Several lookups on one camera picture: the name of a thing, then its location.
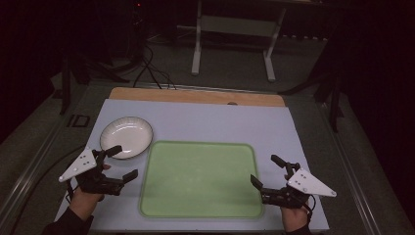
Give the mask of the person's right hand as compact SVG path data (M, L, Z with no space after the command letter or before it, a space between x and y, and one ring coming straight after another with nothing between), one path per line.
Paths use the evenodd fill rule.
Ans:
M280 211L286 232L294 232L308 226L308 210L306 208L281 208Z

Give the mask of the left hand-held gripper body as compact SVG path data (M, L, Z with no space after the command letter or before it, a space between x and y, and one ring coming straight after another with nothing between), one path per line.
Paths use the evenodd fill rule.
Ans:
M78 187L86 193L118 196L124 183L121 179L108 178L104 173L106 150L86 148L59 177L60 182L75 178Z

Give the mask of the green rectangular tray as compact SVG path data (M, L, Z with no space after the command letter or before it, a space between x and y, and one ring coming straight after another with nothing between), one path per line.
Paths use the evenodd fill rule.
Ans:
M248 144L158 141L151 147L140 213L151 218L258 218L263 205Z

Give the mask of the black rectangular bracket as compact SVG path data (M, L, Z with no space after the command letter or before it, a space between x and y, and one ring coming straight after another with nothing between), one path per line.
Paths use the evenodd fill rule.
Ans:
M71 115L67 127L87 127L90 122L90 116Z

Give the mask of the pale grey table cover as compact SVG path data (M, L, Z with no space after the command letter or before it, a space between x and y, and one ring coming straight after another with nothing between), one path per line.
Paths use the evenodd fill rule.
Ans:
M108 99L99 113L88 147L100 145L104 128L118 118L139 117L154 131L149 150L128 160L110 159L108 174L120 177L132 169L139 176L126 184L120 196L107 197L94 212L94 232L259 232L282 229L280 210L263 205L258 218L151 218L140 213L139 204L149 152L158 141L248 144L254 149L256 177L269 188L285 185L284 170L270 157L306 166L291 113L286 108L143 102Z

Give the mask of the person's left hand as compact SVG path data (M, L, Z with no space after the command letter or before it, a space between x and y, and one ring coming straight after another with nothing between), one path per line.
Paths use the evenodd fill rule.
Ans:
M80 219L87 220L96 209L97 204L103 199L103 194L86 193L77 188L74 190L69 208Z

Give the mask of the white metal stand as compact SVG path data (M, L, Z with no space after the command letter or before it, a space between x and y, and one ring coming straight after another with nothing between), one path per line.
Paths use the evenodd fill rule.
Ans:
M274 72L271 56L282 27L287 9L282 8L277 15L275 22L257 21L248 19L238 19L229 17L210 16L203 14L203 0L198 0L197 21L196 21L196 44L192 61L192 75L200 72L202 55L202 32L231 33L238 35L260 36L270 39L269 46L263 50L262 57L269 82L277 80Z

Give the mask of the metal floor rail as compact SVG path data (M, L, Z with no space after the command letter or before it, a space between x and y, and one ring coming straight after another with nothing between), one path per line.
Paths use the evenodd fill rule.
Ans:
M0 235L8 235L64 124L19 127L0 146Z
M351 196L355 202L363 225L365 227L366 233L368 235L382 235L382 232L379 228L379 225L372 213L370 205L368 204L367 197L362 190L362 187L359 184L358 178L352 168L352 165L348 159L345 146L342 142L341 137L336 133L331 127L330 122L328 121L329 116L329 107L325 103L317 103L316 107L319 111L320 116L323 118L326 128L329 130L331 138L333 139L337 151L340 155L340 161L344 176L346 178L347 185Z

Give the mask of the black stand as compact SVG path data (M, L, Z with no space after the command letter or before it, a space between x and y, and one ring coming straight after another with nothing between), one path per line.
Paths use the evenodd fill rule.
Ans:
M293 95L305 88L318 85L318 88L313 94L313 98L318 103L324 103L330 98L328 120L332 130L338 132L337 118L339 114L341 83L342 78L340 69L315 66L305 82L288 90L280 91L279 95Z
M93 61L87 56L81 54L80 52L65 52L63 54L62 62L62 88L60 89L62 106L60 114L64 115L69 108L71 95L70 95L70 76L78 75L86 83L89 82L87 77L88 72L87 68L90 68L93 71L97 71L103 76L113 80L115 82L125 83L126 80L117 76L115 73L106 69L104 66L100 65L98 62Z

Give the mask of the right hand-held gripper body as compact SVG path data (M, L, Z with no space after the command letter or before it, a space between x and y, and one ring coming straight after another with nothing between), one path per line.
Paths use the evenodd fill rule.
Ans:
M261 200L266 205L287 209L308 209L306 202L310 196L336 197L337 192L324 184L299 164L286 162L286 186L281 189L262 188Z

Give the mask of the white plate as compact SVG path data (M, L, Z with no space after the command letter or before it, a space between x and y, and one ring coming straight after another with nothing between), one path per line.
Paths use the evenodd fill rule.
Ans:
M108 124L101 133L103 150L119 145L122 151L115 159L129 159L143 153L151 144L154 132L150 124L140 117L121 117Z

